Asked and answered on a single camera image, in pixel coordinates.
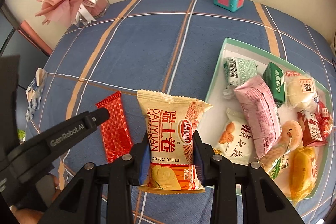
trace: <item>green milk carton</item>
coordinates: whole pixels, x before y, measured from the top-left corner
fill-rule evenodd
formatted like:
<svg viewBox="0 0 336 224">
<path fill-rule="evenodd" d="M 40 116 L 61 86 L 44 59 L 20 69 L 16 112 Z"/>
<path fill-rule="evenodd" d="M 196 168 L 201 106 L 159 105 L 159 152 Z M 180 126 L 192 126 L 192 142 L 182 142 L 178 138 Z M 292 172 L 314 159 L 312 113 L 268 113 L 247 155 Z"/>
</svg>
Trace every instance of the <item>green milk carton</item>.
<svg viewBox="0 0 336 224">
<path fill-rule="evenodd" d="M 273 62 L 270 62 L 262 78 L 271 90 L 276 106 L 281 107 L 285 102 L 284 72 Z"/>
</svg>

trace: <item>red snack wrapper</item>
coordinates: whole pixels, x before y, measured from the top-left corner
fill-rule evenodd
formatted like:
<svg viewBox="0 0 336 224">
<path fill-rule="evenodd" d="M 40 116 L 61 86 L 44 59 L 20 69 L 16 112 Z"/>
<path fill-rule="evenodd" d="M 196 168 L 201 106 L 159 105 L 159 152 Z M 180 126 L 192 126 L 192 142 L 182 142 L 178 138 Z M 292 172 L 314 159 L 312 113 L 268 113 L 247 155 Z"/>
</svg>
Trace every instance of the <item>red snack wrapper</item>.
<svg viewBox="0 0 336 224">
<path fill-rule="evenodd" d="M 334 123 L 330 115 L 330 112 L 328 111 L 328 109 L 321 100 L 319 100 L 319 105 L 316 109 L 315 115 L 316 119 L 319 122 L 321 133 L 325 138 L 328 137 L 333 128 Z"/>
<path fill-rule="evenodd" d="M 111 163 L 122 155 L 128 154 L 133 146 L 127 127 L 121 92 L 108 96 L 96 104 L 98 108 L 105 107 L 110 113 L 110 119 L 100 127 L 107 162 Z"/>
<path fill-rule="evenodd" d="M 302 128 L 303 146 L 320 146 L 327 143 L 320 132 L 319 122 L 314 113 L 300 111 L 297 113 L 297 118 Z"/>
</svg>

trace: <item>pink snack package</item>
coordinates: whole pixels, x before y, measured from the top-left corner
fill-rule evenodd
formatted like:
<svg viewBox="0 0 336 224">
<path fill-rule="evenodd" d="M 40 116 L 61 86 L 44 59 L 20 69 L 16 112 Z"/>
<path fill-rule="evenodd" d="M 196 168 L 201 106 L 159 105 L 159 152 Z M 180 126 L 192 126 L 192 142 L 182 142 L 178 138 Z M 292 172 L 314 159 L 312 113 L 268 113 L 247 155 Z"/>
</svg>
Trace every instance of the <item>pink snack package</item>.
<svg viewBox="0 0 336 224">
<path fill-rule="evenodd" d="M 260 75 L 235 88 L 247 123 L 251 128 L 258 158 L 271 149 L 281 134 L 280 119 L 272 93 Z"/>
</svg>

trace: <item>blue plaid tablecloth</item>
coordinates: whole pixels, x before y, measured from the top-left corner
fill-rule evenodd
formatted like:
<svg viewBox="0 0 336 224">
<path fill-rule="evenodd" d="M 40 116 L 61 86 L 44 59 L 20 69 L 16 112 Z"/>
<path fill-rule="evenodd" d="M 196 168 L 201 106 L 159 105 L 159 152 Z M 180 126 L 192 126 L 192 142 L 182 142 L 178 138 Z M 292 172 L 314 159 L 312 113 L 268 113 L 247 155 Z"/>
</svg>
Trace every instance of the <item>blue plaid tablecloth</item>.
<svg viewBox="0 0 336 224">
<path fill-rule="evenodd" d="M 309 72 L 336 99 L 333 54 L 313 28 L 276 9 L 246 0 L 235 13 L 213 0 L 127 0 L 112 4 L 86 27 L 72 26 L 48 60 L 41 107 L 28 123 L 36 135 L 66 118 L 96 109 L 95 103 L 117 90 L 134 143 L 146 131 L 136 92 L 156 90 L 204 100 L 226 37 L 244 41 Z M 320 186 L 297 210 L 315 224 L 335 198 L 334 132 Z M 61 185 L 89 161 L 105 164 L 100 131 L 88 136 L 54 163 Z M 211 188 L 201 194 L 155 195 L 132 189 L 134 222 L 209 223 Z M 105 223 L 104 189 L 101 219 Z M 238 223 L 242 223 L 241 197 Z"/>
</svg>

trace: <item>barcode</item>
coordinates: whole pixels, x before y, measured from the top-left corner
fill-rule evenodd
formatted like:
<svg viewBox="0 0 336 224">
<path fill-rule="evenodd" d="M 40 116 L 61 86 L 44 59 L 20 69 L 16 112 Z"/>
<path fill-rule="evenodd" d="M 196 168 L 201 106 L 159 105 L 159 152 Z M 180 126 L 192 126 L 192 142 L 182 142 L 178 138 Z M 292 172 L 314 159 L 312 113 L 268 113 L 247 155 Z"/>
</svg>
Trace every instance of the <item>barcode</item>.
<svg viewBox="0 0 336 224">
<path fill-rule="evenodd" d="M 229 77 L 238 78 L 237 63 L 235 59 L 229 59 Z"/>
</svg>

